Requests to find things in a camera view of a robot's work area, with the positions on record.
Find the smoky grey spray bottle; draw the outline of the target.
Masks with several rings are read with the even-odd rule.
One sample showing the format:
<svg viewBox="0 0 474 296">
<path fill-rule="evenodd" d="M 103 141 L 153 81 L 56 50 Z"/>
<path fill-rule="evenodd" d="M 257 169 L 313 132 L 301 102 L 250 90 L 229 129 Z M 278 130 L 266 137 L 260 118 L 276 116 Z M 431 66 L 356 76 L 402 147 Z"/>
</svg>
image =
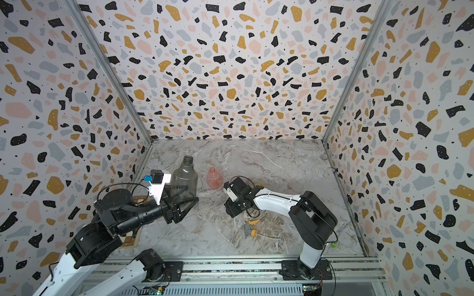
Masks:
<svg viewBox="0 0 474 296">
<path fill-rule="evenodd" d="M 181 165 L 172 173 L 170 197 L 196 197 L 198 173 L 194 169 L 193 157 L 185 155 Z"/>
</svg>

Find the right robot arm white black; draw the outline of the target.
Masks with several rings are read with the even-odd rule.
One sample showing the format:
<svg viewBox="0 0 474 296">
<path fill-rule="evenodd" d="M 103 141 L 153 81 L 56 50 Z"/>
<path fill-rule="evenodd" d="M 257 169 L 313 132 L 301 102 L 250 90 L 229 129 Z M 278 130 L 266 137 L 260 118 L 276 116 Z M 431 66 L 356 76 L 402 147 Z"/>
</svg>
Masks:
<svg viewBox="0 0 474 296">
<path fill-rule="evenodd" d="M 319 263 L 331 235 L 336 235 L 337 218 L 319 197 L 311 191 L 289 195 L 271 191 L 264 186 L 250 186 L 241 177 L 223 185 L 228 196 L 226 213 L 232 218 L 251 208 L 274 212 L 291 219 L 304 241 L 298 258 L 304 271 Z"/>
</svg>

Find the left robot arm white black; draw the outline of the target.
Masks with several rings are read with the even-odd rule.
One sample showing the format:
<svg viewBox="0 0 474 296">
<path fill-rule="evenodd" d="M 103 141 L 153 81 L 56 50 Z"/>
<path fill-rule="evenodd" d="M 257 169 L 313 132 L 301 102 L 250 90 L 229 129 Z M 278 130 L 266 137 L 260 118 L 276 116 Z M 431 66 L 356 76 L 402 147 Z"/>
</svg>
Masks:
<svg viewBox="0 0 474 296">
<path fill-rule="evenodd" d="M 122 244 L 122 236 L 164 218 L 166 223 L 179 223 L 198 203 L 198 197 L 180 197 L 174 201 L 153 200 L 137 204 L 127 189 L 108 192 L 94 203 L 96 213 L 91 223 L 84 226 L 67 244 L 65 253 L 50 275 L 37 289 L 37 296 L 71 296 L 82 282 Z M 86 296 L 116 296 L 129 287 L 149 281 L 152 287 L 166 288 L 181 280 L 183 262 L 166 263 L 154 249 L 137 255 L 122 270 L 97 286 L 87 290 Z"/>
</svg>

